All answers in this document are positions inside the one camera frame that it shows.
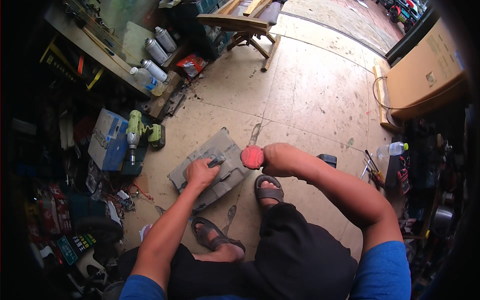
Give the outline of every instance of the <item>hand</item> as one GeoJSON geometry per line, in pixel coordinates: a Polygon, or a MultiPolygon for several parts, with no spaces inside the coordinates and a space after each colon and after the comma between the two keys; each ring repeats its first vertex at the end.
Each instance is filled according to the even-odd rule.
{"type": "Polygon", "coordinates": [[[264,147],[265,165],[262,172],[276,177],[296,176],[301,157],[309,155],[287,143],[270,144],[264,147]]]}
{"type": "Polygon", "coordinates": [[[208,168],[208,163],[211,161],[209,158],[202,158],[191,162],[185,171],[187,185],[201,189],[202,191],[206,189],[220,172],[220,166],[208,168]]]}

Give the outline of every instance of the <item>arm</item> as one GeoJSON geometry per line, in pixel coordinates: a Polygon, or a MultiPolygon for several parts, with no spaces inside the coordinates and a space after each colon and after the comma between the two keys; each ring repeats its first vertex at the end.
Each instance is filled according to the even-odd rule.
{"type": "Polygon", "coordinates": [[[327,165],[321,159],[289,144],[264,148],[272,176],[295,176],[313,184],[363,233],[363,251],[386,241],[403,243],[398,221],[390,203],[371,185],[327,165]]]}
{"type": "Polygon", "coordinates": [[[211,159],[197,159],[186,170],[187,186],[175,203],[152,226],[138,250],[131,275],[143,275],[167,291],[170,263],[192,213],[193,203],[220,171],[208,168],[211,159]]]}

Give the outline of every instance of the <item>metal pot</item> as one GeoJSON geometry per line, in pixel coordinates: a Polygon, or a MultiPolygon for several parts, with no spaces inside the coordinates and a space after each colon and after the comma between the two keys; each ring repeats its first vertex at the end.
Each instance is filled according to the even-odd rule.
{"type": "Polygon", "coordinates": [[[454,210],[451,207],[445,205],[439,205],[433,216],[432,223],[430,225],[431,230],[439,237],[447,235],[452,225],[454,216],[454,210]]]}

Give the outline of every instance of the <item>red plastic bag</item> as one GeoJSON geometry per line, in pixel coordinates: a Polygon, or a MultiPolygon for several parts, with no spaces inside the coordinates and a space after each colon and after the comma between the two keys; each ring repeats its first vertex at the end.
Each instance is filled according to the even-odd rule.
{"type": "Polygon", "coordinates": [[[208,62],[206,60],[193,53],[180,60],[177,63],[177,66],[182,67],[191,80],[193,77],[197,76],[207,64],[208,62]]]}

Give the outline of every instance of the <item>green power tool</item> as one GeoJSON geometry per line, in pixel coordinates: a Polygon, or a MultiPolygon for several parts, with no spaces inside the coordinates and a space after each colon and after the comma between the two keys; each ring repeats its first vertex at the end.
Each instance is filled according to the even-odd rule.
{"type": "Polygon", "coordinates": [[[143,134],[147,134],[148,142],[153,147],[162,148],[165,146],[165,126],[161,124],[145,126],[142,123],[142,113],[138,110],[132,110],[127,128],[128,155],[130,155],[132,166],[135,165],[135,150],[143,134]]]}

